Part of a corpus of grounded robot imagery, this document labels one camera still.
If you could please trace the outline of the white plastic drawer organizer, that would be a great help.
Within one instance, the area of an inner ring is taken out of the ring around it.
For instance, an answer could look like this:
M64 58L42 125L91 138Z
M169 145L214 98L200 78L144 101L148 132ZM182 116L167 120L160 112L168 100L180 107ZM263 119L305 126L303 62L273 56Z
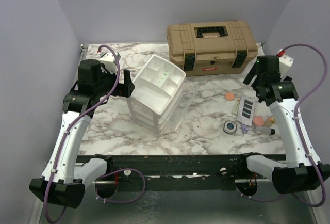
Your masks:
M132 119L161 135L176 130L192 104L198 85L186 79L175 64L152 55L133 79L135 89L127 99Z

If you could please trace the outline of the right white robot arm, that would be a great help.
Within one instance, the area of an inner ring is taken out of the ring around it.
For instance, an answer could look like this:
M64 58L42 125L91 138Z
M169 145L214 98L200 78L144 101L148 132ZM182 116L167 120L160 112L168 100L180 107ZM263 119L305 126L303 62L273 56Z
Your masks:
M258 56L244 84L251 85L259 102L265 102L277 123L285 148L286 162L266 158L257 153L246 154L246 160L237 165L242 178L254 173L272 181L280 194L315 190L329 178L329 165L323 164L312 152L299 110L299 97L292 80L283 77L289 69L286 56Z

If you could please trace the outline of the purple eyelash curler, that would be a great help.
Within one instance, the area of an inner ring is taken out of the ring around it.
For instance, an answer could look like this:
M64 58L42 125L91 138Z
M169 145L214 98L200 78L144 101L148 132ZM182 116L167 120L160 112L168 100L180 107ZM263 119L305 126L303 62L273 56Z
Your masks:
M249 127L248 127L247 125L242 124L242 125L241 125L241 128L242 128L242 133L243 133L243 135L248 133L248 131L249 131Z

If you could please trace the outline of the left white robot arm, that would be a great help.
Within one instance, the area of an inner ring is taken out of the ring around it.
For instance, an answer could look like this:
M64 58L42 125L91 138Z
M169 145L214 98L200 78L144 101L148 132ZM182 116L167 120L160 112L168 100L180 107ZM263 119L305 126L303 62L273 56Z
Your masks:
M124 82L99 60L83 60L78 67L77 81L63 99L60 132L51 158L39 178L29 184L30 191L42 202L77 208L86 188L98 177L108 180L114 167L110 156L94 155L76 168L79 147L102 96L128 98L135 86L130 71L123 71Z

